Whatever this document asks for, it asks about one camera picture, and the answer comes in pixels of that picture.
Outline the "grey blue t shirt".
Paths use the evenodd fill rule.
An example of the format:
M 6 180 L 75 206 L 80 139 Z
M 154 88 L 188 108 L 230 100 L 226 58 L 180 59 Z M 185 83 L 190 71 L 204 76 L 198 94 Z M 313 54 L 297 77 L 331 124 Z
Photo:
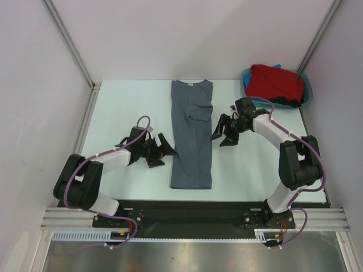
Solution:
M 178 153 L 173 158 L 173 189 L 212 188 L 213 83 L 171 83 L 171 121 Z

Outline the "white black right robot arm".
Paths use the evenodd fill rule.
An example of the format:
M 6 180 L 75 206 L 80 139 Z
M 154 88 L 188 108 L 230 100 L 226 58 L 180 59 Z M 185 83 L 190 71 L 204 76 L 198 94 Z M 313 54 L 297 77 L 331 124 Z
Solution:
M 275 227 L 301 193 L 311 192 L 310 186 L 318 180 L 322 183 L 316 190 L 325 187 L 327 175 L 318 141 L 312 135 L 295 135 L 275 121 L 271 110 L 257 109 L 250 97 L 235 101 L 231 108 L 232 115 L 220 115 L 211 140 L 223 138 L 221 147 L 235 146 L 241 133 L 252 131 L 264 137 L 279 151 L 280 183 L 264 201 L 260 216 L 262 224 Z

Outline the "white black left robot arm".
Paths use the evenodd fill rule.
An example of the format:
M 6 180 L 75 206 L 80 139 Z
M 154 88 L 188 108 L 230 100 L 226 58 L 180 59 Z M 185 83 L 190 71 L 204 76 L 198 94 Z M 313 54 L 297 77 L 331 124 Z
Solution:
M 79 154 L 68 157 L 54 186 L 53 196 L 69 209 L 82 209 L 105 215 L 112 226 L 125 221 L 120 203 L 100 192 L 102 176 L 121 167 L 127 167 L 140 158 L 149 168 L 163 166 L 165 156 L 177 155 L 162 133 L 157 144 L 151 130 L 135 126 L 113 149 L 85 158 Z

